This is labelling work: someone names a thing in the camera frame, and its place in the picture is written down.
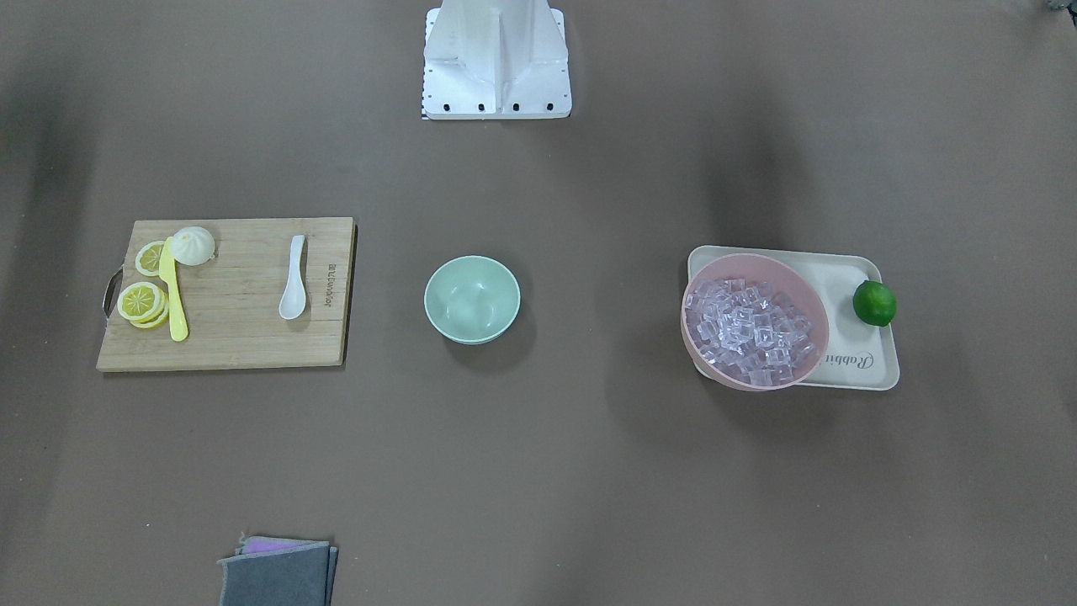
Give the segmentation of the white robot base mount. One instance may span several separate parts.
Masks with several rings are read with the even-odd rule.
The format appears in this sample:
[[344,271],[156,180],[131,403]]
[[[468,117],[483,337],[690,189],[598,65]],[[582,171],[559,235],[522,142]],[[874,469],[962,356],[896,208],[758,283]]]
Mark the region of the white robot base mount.
[[423,119],[564,119],[565,16],[546,1],[443,1],[426,12]]

